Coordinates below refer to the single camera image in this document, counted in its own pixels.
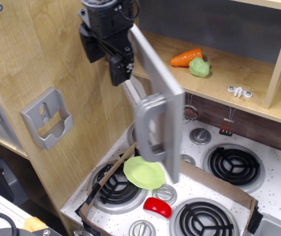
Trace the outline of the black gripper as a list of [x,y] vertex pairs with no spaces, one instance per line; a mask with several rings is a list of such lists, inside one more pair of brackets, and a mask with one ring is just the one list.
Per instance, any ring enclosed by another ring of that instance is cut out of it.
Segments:
[[129,80],[134,53],[128,33],[135,20],[134,0],[83,0],[80,39],[90,63],[108,58],[111,83]]

